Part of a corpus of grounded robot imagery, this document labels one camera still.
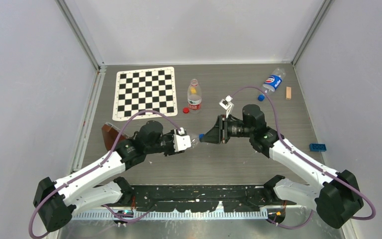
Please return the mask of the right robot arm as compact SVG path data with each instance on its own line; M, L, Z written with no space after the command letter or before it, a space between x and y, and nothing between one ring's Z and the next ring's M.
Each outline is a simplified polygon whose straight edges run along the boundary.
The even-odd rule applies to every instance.
M213 128L200 136L200 141L221 144L232 137L246 137L258 153L281 163L306 181L299 184L280 175L273 177L264 184L268 203L274 205L284 200L306 206L335 229L341 228L364 206L362 197L356 193L359 185L352 172L338 172L297 149L267 126L259 106L244 106L242 117L219 115Z

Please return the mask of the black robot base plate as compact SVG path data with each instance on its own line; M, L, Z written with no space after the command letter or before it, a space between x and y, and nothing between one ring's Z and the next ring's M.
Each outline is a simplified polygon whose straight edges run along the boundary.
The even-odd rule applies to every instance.
M263 206L295 205L273 195L263 185L133 185L126 196L108 206L140 212L256 212Z

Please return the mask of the clear bottle red label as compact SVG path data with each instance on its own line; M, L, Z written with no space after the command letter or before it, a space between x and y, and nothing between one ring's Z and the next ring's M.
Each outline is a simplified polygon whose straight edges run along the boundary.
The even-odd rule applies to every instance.
M195 87L197 89L196 94L192 94L190 92L191 87ZM187 103L188 103L188 108L191 112L198 112L201 109L202 90L197 79L192 79L190 82L190 85L188 87L188 92L187 92Z

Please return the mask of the clear bottle blue label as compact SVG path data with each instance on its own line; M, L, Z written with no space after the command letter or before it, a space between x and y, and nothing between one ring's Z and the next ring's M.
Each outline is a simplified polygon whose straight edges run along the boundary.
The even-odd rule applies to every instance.
M191 147L196 148L200 144L200 135L199 134L190 134Z

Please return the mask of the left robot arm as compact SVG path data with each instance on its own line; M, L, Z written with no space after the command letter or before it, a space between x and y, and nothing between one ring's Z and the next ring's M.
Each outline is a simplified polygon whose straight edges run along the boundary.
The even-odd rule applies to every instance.
M124 179L98 184L142 163L148 154L170 156L191 146L192 139L184 128L163 133L163 126L150 120L133 137L117 142L114 151L108 151L87 167L55 181L49 177L42 179L33 200L35 214L50 233L93 207L113 203L127 206L132 202L133 191Z

